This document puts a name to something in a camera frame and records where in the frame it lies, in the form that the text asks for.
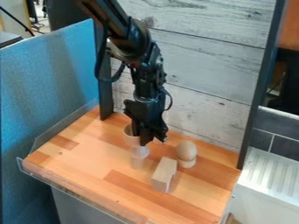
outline cable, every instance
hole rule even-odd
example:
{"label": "cable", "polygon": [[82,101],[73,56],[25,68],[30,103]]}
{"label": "cable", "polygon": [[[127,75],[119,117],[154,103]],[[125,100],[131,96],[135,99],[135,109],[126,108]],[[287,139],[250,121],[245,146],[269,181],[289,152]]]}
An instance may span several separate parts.
{"label": "cable", "polygon": [[22,25],[25,28],[26,32],[29,32],[33,37],[35,37],[34,33],[26,26],[24,25],[20,20],[18,20],[16,17],[14,17],[12,14],[10,14],[7,10],[5,10],[2,6],[0,6],[0,10],[6,13],[9,17],[14,19],[18,24]]}
{"label": "cable", "polygon": [[270,94],[275,88],[277,88],[278,85],[282,83],[282,81],[284,80],[285,77],[286,77],[286,74],[284,73],[283,77],[279,81],[277,81],[277,83],[271,89],[269,89],[267,91],[267,94]]}

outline black frame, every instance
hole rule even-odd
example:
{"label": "black frame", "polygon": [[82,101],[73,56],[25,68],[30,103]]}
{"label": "black frame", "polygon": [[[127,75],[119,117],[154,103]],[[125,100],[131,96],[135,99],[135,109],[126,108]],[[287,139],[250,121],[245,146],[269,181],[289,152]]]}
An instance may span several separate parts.
{"label": "black frame", "polygon": [[254,118],[256,117],[258,107],[259,105],[261,105],[261,101],[264,99],[264,96],[266,94],[268,83],[270,81],[269,77],[273,73],[275,58],[277,54],[276,44],[278,43],[277,40],[279,38],[279,30],[281,27],[282,19],[284,18],[286,1],[287,0],[276,0],[275,10],[273,13],[272,23],[268,35],[268,41],[266,44],[263,60],[261,62],[260,75],[256,82],[254,98],[251,103],[251,108],[247,119],[247,126],[240,149],[239,160],[237,164],[237,168],[240,170],[243,169],[247,156],[247,149],[251,138],[251,132],[254,126]]}

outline wooden block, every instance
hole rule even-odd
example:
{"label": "wooden block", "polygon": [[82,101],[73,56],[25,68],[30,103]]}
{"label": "wooden block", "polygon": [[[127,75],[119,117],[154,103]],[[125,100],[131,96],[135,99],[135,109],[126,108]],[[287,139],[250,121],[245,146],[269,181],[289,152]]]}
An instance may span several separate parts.
{"label": "wooden block", "polygon": [[177,145],[177,161],[178,165],[184,168],[193,167],[196,164],[196,156],[198,150],[196,144],[192,141],[183,140]]}
{"label": "wooden block", "polygon": [[177,161],[168,157],[162,157],[151,177],[152,187],[160,192],[167,193],[170,188],[171,179],[176,172]]}

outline wooden cylinder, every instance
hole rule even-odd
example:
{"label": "wooden cylinder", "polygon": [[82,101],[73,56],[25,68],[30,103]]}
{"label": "wooden cylinder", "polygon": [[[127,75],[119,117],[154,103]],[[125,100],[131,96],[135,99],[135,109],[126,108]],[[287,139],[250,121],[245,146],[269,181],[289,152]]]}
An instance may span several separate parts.
{"label": "wooden cylinder", "polygon": [[146,146],[140,145],[140,137],[133,136],[132,127],[128,124],[123,130],[124,138],[127,143],[131,146],[131,158],[130,163],[133,169],[142,169],[144,159],[150,154],[150,150]]}

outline wooden rectangular block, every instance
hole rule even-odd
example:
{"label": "wooden rectangular block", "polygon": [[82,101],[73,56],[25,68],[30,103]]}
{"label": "wooden rectangular block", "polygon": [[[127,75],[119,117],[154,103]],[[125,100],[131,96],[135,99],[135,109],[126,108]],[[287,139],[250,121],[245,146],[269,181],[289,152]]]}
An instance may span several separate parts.
{"label": "wooden rectangular block", "polygon": [[159,165],[151,177],[152,187],[160,192],[167,193],[172,177],[177,172],[177,160],[162,157]]}

